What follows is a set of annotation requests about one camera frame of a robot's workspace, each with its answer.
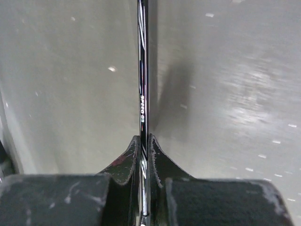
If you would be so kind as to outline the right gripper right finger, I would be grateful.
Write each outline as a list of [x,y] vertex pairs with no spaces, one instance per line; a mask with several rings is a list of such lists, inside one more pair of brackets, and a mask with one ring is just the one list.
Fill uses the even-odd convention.
[[153,226],[291,226],[282,195],[266,180],[194,178],[149,135]]

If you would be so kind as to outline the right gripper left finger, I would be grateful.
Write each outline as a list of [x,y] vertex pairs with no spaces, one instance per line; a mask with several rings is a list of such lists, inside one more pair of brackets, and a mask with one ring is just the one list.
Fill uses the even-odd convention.
[[13,174],[0,184],[3,226],[134,226],[140,139],[97,174]]

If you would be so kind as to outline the black badminton racket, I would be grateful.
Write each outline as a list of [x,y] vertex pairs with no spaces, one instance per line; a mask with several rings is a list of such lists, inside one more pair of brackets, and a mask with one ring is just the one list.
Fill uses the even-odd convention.
[[148,165],[149,138],[149,60],[148,60],[148,1],[137,1],[138,56],[139,56],[139,96],[140,96],[140,140],[141,140],[141,195],[142,216],[150,211],[150,183]]

